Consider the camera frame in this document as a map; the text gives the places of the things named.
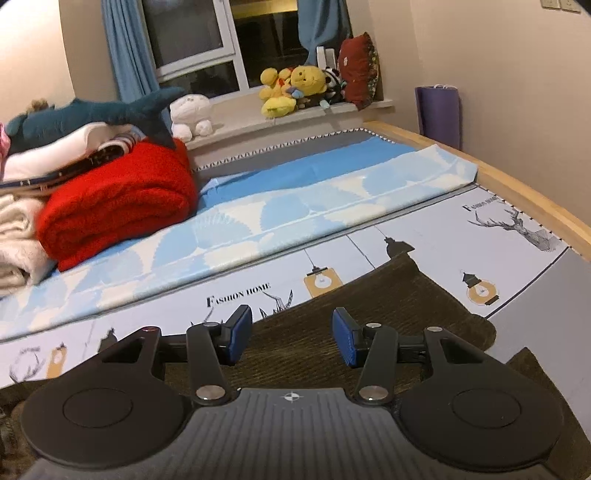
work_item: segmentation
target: stuffed animal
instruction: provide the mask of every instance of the stuffed animal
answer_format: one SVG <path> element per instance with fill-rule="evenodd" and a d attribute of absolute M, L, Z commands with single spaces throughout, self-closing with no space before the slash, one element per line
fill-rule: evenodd
<path fill-rule="evenodd" d="M 149 93 L 135 102 L 87 102 L 74 98 L 63 108 L 46 108 L 22 113 L 6 126 L 10 137 L 9 155 L 49 145 L 75 132 L 86 124 L 104 122 L 108 125 L 135 125 L 152 142 L 175 149 L 174 141 L 160 116 L 170 102 L 185 91 L 168 87 Z"/>
<path fill-rule="evenodd" d="M 343 79 L 337 69 L 327 68 L 323 70 L 326 76 L 325 100 L 329 105 L 334 105 L 343 101 L 342 83 Z"/>
<path fill-rule="evenodd" d="M 261 113 L 267 118 L 279 118 L 292 113 L 296 109 L 296 99 L 292 97 L 271 97 L 261 108 Z"/>
<path fill-rule="evenodd" d="M 205 95 L 185 95 L 170 104 L 173 136 L 183 142 L 213 133 L 212 104 Z"/>
<path fill-rule="evenodd" d="M 279 73 L 270 68 L 261 73 L 261 83 L 264 85 L 259 92 L 259 98 L 267 101 L 271 97 L 285 96 L 285 91 L 290 87 L 291 69 L 283 69 Z"/>
<path fill-rule="evenodd" d="M 44 98 L 39 100 L 33 100 L 31 105 L 27 107 L 27 115 L 30 113 L 40 112 L 41 110 L 46 110 L 49 108 L 49 103 Z"/>
<path fill-rule="evenodd" d="M 326 76 L 314 65 L 296 67 L 291 72 L 291 87 L 286 91 L 293 98 L 311 97 L 326 91 Z"/>

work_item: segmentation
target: white plush toy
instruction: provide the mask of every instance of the white plush toy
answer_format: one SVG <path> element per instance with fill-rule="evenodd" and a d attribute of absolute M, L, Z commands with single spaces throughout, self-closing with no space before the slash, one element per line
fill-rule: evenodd
<path fill-rule="evenodd" d="M 213 133 L 212 104 L 205 95 L 185 95 L 170 104 L 173 137 L 189 142 Z"/>

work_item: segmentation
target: pink fabric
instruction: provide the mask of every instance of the pink fabric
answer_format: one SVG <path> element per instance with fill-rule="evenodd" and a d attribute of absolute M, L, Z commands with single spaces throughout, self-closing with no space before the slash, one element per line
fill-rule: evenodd
<path fill-rule="evenodd" d="M 4 124 L 0 122 L 0 179 L 4 175 L 4 162 L 8 158 L 8 149 L 10 148 L 10 137 L 4 130 Z"/>

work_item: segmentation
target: light switch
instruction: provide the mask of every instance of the light switch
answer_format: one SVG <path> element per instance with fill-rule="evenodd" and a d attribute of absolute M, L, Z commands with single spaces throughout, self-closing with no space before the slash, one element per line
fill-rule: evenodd
<path fill-rule="evenodd" d="M 569 12 L 581 13 L 581 7 L 574 0 L 560 0 L 560 6 L 562 10 L 568 10 Z"/>
<path fill-rule="evenodd" d="M 560 10 L 560 4 L 558 0 L 540 0 L 542 2 L 542 7 L 544 8 L 556 8 Z"/>

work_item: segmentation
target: cloud pattern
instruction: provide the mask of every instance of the cloud pattern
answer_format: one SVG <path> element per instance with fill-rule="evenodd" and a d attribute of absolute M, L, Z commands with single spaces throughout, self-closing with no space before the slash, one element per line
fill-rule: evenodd
<path fill-rule="evenodd" d="M 305 187 L 221 203 L 3 299 L 0 339 L 148 299 L 436 197 L 475 177 L 475 165 L 434 145 Z"/>

